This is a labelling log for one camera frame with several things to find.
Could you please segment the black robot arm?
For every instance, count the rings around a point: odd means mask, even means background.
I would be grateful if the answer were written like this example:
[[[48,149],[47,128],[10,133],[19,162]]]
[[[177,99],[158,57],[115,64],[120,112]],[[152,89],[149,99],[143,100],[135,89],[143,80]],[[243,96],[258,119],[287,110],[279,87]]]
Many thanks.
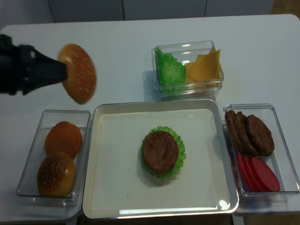
[[[26,95],[44,86],[67,80],[66,64],[51,59],[31,45],[13,45],[8,35],[0,36],[0,92]]]

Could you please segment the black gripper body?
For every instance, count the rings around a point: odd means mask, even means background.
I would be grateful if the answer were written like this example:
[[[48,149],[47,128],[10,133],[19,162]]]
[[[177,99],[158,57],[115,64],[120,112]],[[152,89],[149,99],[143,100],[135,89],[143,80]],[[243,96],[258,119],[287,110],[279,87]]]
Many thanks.
[[[35,63],[35,49],[31,45],[19,45],[12,48],[12,84],[10,95],[21,91],[23,95],[33,90],[33,64]]]

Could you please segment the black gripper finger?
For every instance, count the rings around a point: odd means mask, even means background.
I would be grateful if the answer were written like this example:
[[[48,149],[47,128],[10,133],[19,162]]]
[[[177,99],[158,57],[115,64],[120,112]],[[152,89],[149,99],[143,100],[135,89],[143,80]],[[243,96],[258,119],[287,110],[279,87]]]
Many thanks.
[[[31,65],[32,70],[36,70],[37,68],[46,68],[49,67],[50,69],[59,69],[59,70],[66,70],[66,64],[49,58],[39,51],[37,51],[34,47],[31,48],[31,57],[33,58],[33,63]]]
[[[25,77],[25,91],[32,92],[44,86],[60,83],[67,79],[65,71],[29,71]]]

